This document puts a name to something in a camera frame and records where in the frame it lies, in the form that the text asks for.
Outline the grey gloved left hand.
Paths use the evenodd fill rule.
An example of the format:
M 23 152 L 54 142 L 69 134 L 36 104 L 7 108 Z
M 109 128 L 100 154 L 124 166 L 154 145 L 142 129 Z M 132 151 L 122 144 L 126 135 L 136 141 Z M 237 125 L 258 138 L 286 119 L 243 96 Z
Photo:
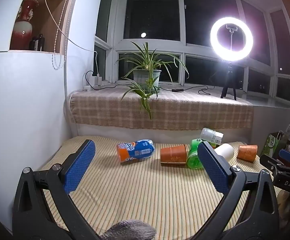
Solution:
M 154 239 L 156 229 L 151 225 L 136 219 L 123 220 L 111 226 L 100 235 L 101 239 L 142 240 Z

